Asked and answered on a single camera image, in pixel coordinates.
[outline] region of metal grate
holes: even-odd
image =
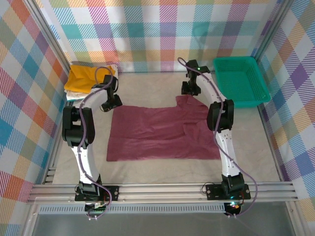
[[[223,213],[224,204],[112,204],[108,213]],[[41,214],[81,214],[84,205],[42,205]]]

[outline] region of green plastic tray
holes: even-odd
[[[235,107],[255,107],[270,101],[270,94],[252,57],[224,57],[213,61],[218,87]]]

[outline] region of checkered backdrop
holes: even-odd
[[[315,0],[295,0],[259,66],[273,148],[315,234]]]
[[[212,68],[250,56],[281,0],[37,0],[68,60],[119,71],[182,71],[177,57]]]
[[[43,176],[66,80],[22,0],[0,0],[0,236],[17,235]]]

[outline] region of folded yellow towel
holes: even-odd
[[[111,66],[108,66],[108,68],[114,75],[115,70]],[[95,70],[97,67],[71,65],[70,69],[68,82],[64,85],[64,89],[74,92],[90,93],[91,88],[96,84]],[[105,75],[110,75],[108,70],[101,68],[97,71],[96,78],[98,83],[102,83],[104,81]]]

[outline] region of purple cable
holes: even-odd
[[[79,146],[78,146],[78,160],[79,160],[80,169],[81,169],[82,173],[85,175],[85,177],[86,177],[89,181],[91,181],[91,182],[92,182],[93,184],[95,184],[96,186],[98,186],[98,187],[104,189],[104,190],[108,193],[108,195],[109,195],[109,203],[107,204],[107,207],[106,207],[105,211],[102,212],[102,214],[100,214],[99,216],[95,216],[95,220],[97,220],[98,218],[100,218],[102,215],[105,214],[105,212],[107,212],[107,211],[109,210],[110,205],[111,205],[112,200],[113,200],[113,197],[112,197],[111,192],[110,192],[107,188],[105,188],[103,185],[101,185],[101,184],[95,182],[95,181],[92,179],[92,177],[89,176],[89,175],[87,174],[87,172],[84,170],[84,167],[83,167],[83,164],[82,164],[82,160],[81,160],[81,151],[80,151],[80,148],[82,147],[83,142],[84,142],[84,140],[85,140],[85,138],[86,138],[86,135],[87,135],[87,126],[86,126],[86,123],[85,123],[85,120],[84,120],[84,117],[83,117],[82,107],[84,106],[84,104],[86,103],[86,101],[87,101],[91,96],[93,96],[94,94],[96,94],[96,93],[98,93],[98,92],[100,92],[100,91],[102,91],[102,90],[108,88],[108,87],[111,85],[112,81],[113,81],[113,73],[112,73],[112,71],[111,71],[110,69],[108,69],[106,66],[100,66],[100,67],[98,67],[98,68],[95,70],[95,74],[94,74],[94,75],[95,75],[96,83],[98,83],[97,78],[96,78],[96,73],[97,73],[97,71],[98,71],[100,68],[107,69],[107,70],[110,72],[111,78],[110,78],[109,83],[107,83],[106,85],[104,85],[104,86],[101,87],[100,89],[98,89],[98,90],[96,90],[95,92],[92,92],[92,93],[90,93],[88,96],[86,96],[86,97],[83,99],[83,101],[81,102],[80,106],[79,106],[79,114],[80,114],[80,118],[81,118],[81,123],[82,123],[82,125],[83,125],[83,137],[82,137],[82,140],[81,140],[81,142],[80,142],[80,144],[79,144]]]
[[[222,115],[222,111],[223,111],[223,100],[218,92],[218,90],[216,89],[216,87],[214,86],[214,84],[212,83],[211,80],[208,79],[207,76],[205,76],[204,74],[202,74],[200,71],[198,70],[195,70],[193,68],[190,68],[189,66],[186,66],[186,61],[183,59],[183,58],[177,58],[177,61],[179,62],[180,65],[186,67],[187,69],[191,70],[191,71],[194,71],[194,72],[197,72],[199,75],[201,75],[202,77],[204,77],[212,86],[212,88],[214,89],[214,91],[216,92],[217,94],[217,97],[218,99],[220,100],[221,102],[221,107],[220,107],[220,112],[219,112],[219,117],[218,117],[218,120],[217,120],[217,123],[216,123],[216,127],[215,127],[215,132],[214,132],[214,136],[213,136],[213,140],[215,142],[215,144],[217,145],[217,147],[220,149],[220,151],[240,170],[240,172],[242,172],[243,174],[245,174],[247,177],[249,177],[254,185],[255,185],[255,196],[254,196],[254,199],[252,201],[252,203],[250,204],[250,206],[242,213],[238,214],[238,216],[241,216],[241,215],[244,215],[248,210],[250,210],[252,208],[252,206],[254,205],[256,199],[257,199],[257,195],[258,195],[258,185],[257,185],[257,182],[254,180],[253,177],[251,177],[249,174],[247,174],[241,167],[239,167],[239,165],[237,165],[233,158],[231,158],[222,148],[221,146],[218,144],[217,140],[216,140],[216,135],[217,135],[217,131],[218,131],[218,127],[219,127],[219,122],[220,122],[220,119],[221,119],[221,115]]]

